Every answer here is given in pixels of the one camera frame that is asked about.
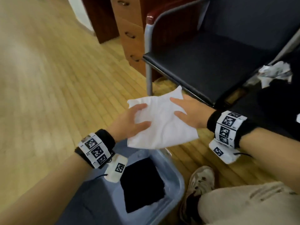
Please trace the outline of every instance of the drawer handle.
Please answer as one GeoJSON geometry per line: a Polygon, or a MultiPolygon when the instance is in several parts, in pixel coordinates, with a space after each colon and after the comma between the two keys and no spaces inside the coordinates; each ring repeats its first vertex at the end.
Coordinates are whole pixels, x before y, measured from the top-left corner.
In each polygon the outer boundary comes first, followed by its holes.
{"type": "Polygon", "coordinates": [[[118,0],[118,4],[123,5],[123,6],[128,6],[130,3],[126,2],[126,1],[123,1],[123,0],[118,0]]]}
{"type": "Polygon", "coordinates": [[[131,34],[130,32],[126,31],[125,35],[127,35],[131,39],[135,39],[135,35],[131,34]]]}
{"type": "Polygon", "coordinates": [[[139,62],[139,61],[140,61],[139,59],[134,58],[134,55],[130,55],[130,57],[131,57],[132,60],[134,60],[134,61],[136,61],[136,62],[139,62]]]}

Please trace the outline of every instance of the drawer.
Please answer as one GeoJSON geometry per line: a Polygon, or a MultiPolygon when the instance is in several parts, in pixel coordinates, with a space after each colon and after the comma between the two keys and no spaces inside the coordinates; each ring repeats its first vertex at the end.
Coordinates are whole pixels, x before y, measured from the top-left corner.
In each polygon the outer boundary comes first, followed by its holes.
{"type": "Polygon", "coordinates": [[[130,66],[135,68],[138,72],[140,72],[143,76],[146,76],[146,65],[142,60],[144,52],[140,52],[135,49],[126,49],[124,47],[125,57],[128,60],[130,66]]]}
{"type": "Polygon", "coordinates": [[[140,0],[111,0],[115,16],[143,27],[140,0]]]}
{"type": "Polygon", "coordinates": [[[144,30],[142,27],[135,25],[118,16],[115,17],[123,47],[130,45],[135,49],[144,52],[144,30]]]}

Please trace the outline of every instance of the beige pants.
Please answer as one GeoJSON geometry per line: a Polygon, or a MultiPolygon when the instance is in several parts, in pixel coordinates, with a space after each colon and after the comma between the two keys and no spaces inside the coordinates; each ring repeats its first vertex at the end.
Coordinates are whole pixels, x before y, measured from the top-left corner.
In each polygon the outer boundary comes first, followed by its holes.
{"type": "Polygon", "coordinates": [[[281,182],[216,189],[198,203],[213,225],[300,225],[300,195],[281,182]]]}

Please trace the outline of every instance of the hand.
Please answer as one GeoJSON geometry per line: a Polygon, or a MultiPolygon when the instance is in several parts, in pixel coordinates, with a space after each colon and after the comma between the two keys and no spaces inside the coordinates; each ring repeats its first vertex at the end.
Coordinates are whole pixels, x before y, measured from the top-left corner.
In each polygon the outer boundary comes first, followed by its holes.
{"type": "Polygon", "coordinates": [[[124,140],[126,138],[133,137],[139,132],[150,127],[150,121],[144,121],[138,124],[134,122],[135,114],[144,108],[147,107],[147,104],[137,104],[124,113],[120,114],[117,119],[107,128],[107,132],[114,138],[116,142],[124,140]]]}
{"type": "Polygon", "coordinates": [[[175,98],[170,98],[170,100],[176,105],[181,106],[186,114],[181,111],[175,111],[174,114],[191,127],[196,129],[207,128],[207,121],[212,113],[215,112],[215,109],[186,94],[183,94],[182,96],[182,100],[175,98]]]}

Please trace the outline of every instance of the wooden floor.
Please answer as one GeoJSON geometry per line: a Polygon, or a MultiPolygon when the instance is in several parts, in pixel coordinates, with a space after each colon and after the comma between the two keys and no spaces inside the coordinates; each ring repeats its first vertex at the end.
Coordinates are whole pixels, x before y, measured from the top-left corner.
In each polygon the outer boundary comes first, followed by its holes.
{"type": "MultiPolygon", "coordinates": [[[[156,95],[174,88],[166,80],[154,84],[156,95]]],[[[65,0],[0,0],[0,210],[145,89],[120,40],[98,44],[65,0]]],[[[186,183],[202,165],[216,171],[220,187],[273,181],[249,157],[227,166],[208,149],[213,134],[202,129],[199,136],[169,148],[186,183]]]]}

